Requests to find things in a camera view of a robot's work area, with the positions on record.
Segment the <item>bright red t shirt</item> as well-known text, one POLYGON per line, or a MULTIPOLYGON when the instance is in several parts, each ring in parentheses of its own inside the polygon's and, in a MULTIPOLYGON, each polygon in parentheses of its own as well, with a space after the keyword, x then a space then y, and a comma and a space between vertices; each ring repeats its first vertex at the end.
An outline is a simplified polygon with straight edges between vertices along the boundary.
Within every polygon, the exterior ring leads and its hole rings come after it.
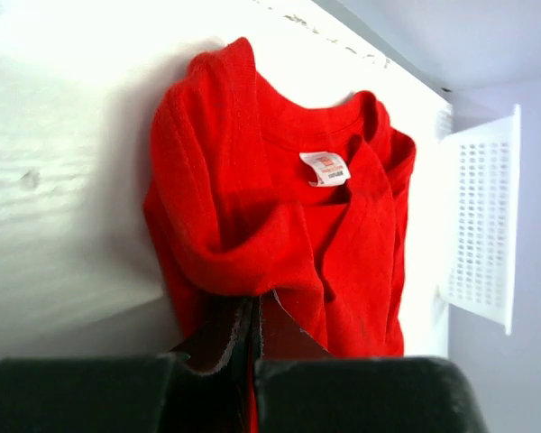
POLYGON ((145 218, 181 332, 278 297, 341 357, 401 356, 414 141, 373 93, 304 108, 238 39, 197 55, 151 126, 145 218))

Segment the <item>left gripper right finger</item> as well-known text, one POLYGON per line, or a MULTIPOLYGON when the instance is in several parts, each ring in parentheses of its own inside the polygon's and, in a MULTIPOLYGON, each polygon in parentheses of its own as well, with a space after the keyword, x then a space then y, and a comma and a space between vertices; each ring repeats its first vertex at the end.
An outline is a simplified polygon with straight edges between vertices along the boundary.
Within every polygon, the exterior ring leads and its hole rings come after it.
POLYGON ((462 371, 440 357, 342 359, 276 294, 252 305, 252 382, 260 432, 485 432, 462 371))

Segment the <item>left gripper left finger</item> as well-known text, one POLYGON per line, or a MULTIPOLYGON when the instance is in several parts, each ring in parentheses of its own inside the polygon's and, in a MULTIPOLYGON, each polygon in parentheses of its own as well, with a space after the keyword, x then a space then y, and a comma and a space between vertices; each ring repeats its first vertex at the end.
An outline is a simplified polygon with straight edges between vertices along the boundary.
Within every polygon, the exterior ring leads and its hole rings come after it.
POLYGON ((244 432, 252 313, 227 299, 168 353, 0 361, 0 432, 244 432))

